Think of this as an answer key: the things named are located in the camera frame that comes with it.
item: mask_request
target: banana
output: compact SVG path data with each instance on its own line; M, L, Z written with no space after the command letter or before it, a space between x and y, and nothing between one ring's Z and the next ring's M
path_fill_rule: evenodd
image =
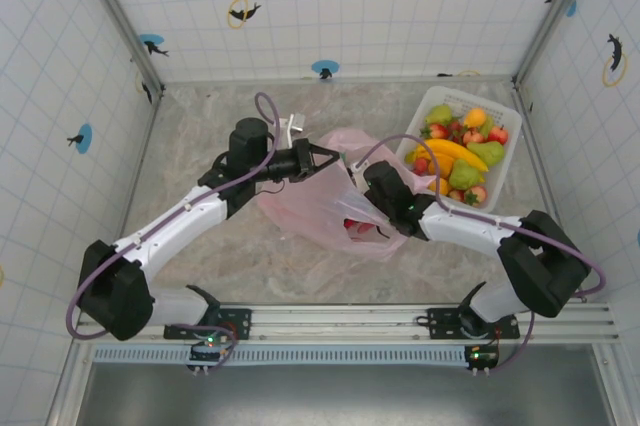
M489 167L477 155L453 141L449 141L448 139L428 139L426 143L427 146L429 146L429 148L431 148L431 150L436 154L446 154L454 159L464 159L469 163L469 166L476 168L478 171L485 173L489 171ZM418 155L423 152L427 155L429 154L422 146L418 146L416 150Z

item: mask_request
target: pink plastic bag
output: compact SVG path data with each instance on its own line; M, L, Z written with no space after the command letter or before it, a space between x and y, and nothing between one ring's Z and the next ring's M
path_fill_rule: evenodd
M352 128L336 129L317 142L319 146L342 153L349 165L377 143L378 140L364 131ZM378 161L388 161L414 194L423 192L434 179L411 173L385 146L369 157L370 164ZM281 187L269 183L264 189L277 191ZM304 236L325 248L386 261L407 240L354 186L342 161L301 183L287 182L281 193L262 194L256 199L260 209L280 229ZM345 220L350 220L348 224L355 223L354 226L347 229Z

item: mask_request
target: white tile grid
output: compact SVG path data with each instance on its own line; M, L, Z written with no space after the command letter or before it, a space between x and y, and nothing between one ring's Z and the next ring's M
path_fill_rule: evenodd
M233 0L120 1L138 31L165 38L170 57L151 56L165 81L315 76L311 63L329 58L344 77L511 74L548 9L545 0L249 0L262 8L231 30ZM465 25L477 30L460 48ZM184 45L181 35L200 41ZM247 64L234 64L240 53Z
M541 146L542 138L553 144L544 163L564 225L607 273L601 297L612 304L640 384L640 38L630 34L640 30L640 0L579 0L563 28L531 80L534 95L546 98L531 119ZM620 37L629 69L606 88L609 34ZM545 94L553 88L558 93Z
M46 418L70 344L65 301L89 242L114 239L150 118L97 4L0 0L0 424ZM65 138L87 121L80 157ZM129 137L112 140L112 126Z

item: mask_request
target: plastic basket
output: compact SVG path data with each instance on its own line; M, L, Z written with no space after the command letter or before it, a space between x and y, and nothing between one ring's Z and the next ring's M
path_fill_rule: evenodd
M483 174L486 181L483 186L487 190L486 202L480 207L473 207L453 199L447 199L450 204L455 206L488 213L495 207L498 196L500 195L500 190L504 184L504 179L507 176L509 163L511 163L518 136L520 136L522 118L517 111L489 101L488 99L458 91L457 89L434 86L429 88L424 98L422 98L422 102L411 120L407 133L420 136L420 128L424 127L424 118L429 113L429 110L442 103L447 103L451 106L454 116L464 116L470 109L482 108L487 114L493 117L493 120L498 126L504 126L505 129L509 131L509 140L504 145L504 159L493 166L488 173ZM404 160L405 155L415 149L415 147L416 143L414 141L403 139L396 151L396 156Z

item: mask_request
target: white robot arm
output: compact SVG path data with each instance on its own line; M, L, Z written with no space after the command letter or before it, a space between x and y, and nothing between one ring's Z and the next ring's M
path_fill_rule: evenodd
M180 250L244 206L256 194L257 182L285 178L303 181L339 159L335 151L298 139L290 148L278 150L251 180L206 195L256 168L266 157L268 138L264 121L241 120L230 135L229 151L216 159L198 186L175 206L113 245L96 241L89 246L79 284L109 258L126 252L86 288L78 301L81 310L120 340L135 336L147 325L215 326L211 312L220 304L208 293L195 286L159 290L149 285ZM317 165L314 156L328 160ZM478 285L458 308L456 316L469 337L482 337L501 318L528 309L556 316L587 276L588 268L573 256L500 226L530 229L575 247L545 213L532 211L526 218L484 215L493 223L486 224L451 214L433 196L412 194L386 161L367 167L364 178L369 185L365 196L400 233L425 241L456 243L499 259L504 265L509 280ZM148 240L141 240L170 217L174 218L170 224ZM534 252L541 247L542 252Z

